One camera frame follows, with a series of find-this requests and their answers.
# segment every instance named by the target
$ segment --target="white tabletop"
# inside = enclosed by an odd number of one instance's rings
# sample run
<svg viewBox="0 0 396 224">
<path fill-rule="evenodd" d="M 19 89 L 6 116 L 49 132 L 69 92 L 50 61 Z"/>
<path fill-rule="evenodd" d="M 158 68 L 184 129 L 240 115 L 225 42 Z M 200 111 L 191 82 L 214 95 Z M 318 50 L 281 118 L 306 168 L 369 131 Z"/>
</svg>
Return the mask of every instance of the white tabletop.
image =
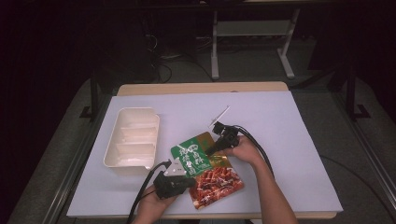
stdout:
<svg viewBox="0 0 396 224">
<path fill-rule="evenodd" d="M 227 105 L 231 108 L 220 122 L 244 127 L 262 145 L 272 163 L 276 182 L 296 215 L 324 214 L 326 217 L 343 210 L 291 93 L 258 91 L 113 97 L 67 215 L 129 215 L 145 176 L 118 175 L 103 163 L 122 108 L 152 107 L 160 116 L 156 155 L 156 163 L 159 163 L 172 159 L 170 149 L 176 144 L 211 132 L 207 126 Z M 243 189 L 201 210 L 194 208 L 186 190 L 165 211 L 164 217 L 260 218 L 253 171 L 236 158 L 230 161 L 246 184 Z"/>
</svg>

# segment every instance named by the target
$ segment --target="table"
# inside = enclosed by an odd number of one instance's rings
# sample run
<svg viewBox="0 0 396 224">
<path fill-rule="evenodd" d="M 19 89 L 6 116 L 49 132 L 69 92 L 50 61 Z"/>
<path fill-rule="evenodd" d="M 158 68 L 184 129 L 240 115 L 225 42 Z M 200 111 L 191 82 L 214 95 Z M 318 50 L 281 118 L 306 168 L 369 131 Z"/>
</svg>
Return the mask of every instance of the table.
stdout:
<svg viewBox="0 0 396 224">
<path fill-rule="evenodd" d="M 67 215 L 129 215 L 145 177 L 117 175 L 103 164 L 106 144 L 121 108 L 151 105 L 158 112 L 161 121 L 156 163 L 159 163 L 171 158 L 172 146 L 208 131 L 210 118 L 221 112 L 224 104 L 231 108 L 221 122 L 237 122 L 259 143 L 265 143 L 262 146 L 273 165 L 276 182 L 297 218 L 332 218 L 343 210 L 287 86 L 282 82 L 238 82 L 122 86 L 118 96 L 111 100 Z M 240 116 L 249 107 L 251 116 Z M 243 189 L 202 210 L 193 208 L 190 195 L 185 192 L 163 218 L 261 218 L 253 171 L 246 163 L 229 159 L 246 183 Z"/>
</svg>

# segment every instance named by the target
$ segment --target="white metal stand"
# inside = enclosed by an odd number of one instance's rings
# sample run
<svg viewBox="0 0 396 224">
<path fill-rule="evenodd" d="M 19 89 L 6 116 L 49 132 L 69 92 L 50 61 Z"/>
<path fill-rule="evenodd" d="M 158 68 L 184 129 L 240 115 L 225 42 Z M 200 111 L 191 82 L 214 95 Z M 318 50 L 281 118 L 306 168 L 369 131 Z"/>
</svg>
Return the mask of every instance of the white metal stand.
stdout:
<svg viewBox="0 0 396 224">
<path fill-rule="evenodd" d="M 284 21 L 218 21 L 218 12 L 215 11 L 213 19 L 213 48 L 211 55 L 212 78 L 219 79 L 217 52 L 218 36 L 235 35 L 284 35 L 286 37 L 285 44 L 283 48 L 277 50 L 277 53 L 285 69 L 287 78 L 294 78 L 294 73 L 286 53 L 288 52 L 299 13 L 300 9 L 295 9 L 291 20 Z"/>
</svg>

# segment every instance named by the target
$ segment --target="food package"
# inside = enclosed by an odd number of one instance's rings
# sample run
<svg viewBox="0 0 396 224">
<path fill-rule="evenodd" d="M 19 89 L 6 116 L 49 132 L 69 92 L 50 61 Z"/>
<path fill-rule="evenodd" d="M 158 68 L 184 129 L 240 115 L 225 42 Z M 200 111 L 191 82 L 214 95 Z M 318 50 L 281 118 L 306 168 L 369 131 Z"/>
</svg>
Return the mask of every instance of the food package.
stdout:
<svg viewBox="0 0 396 224">
<path fill-rule="evenodd" d="M 222 151 L 210 158 L 206 156 L 205 151 L 214 144 L 210 133 L 202 133 L 171 149 L 174 158 L 180 159 L 187 176 L 194 176 L 196 180 L 196 185 L 190 188 L 196 209 L 202 209 L 244 187 L 244 182 Z"/>
</svg>

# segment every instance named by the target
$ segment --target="plastic tray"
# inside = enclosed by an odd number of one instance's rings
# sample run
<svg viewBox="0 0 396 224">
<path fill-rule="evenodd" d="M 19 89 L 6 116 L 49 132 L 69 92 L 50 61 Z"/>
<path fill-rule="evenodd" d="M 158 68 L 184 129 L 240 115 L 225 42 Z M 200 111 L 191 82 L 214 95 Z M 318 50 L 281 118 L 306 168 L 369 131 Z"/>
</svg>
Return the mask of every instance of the plastic tray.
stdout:
<svg viewBox="0 0 396 224">
<path fill-rule="evenodd" d="M 120 175 L 146 175 L 155 161 L 160 118 L 152 108 L 120 110 L 104 158 Z"/>
</svg>

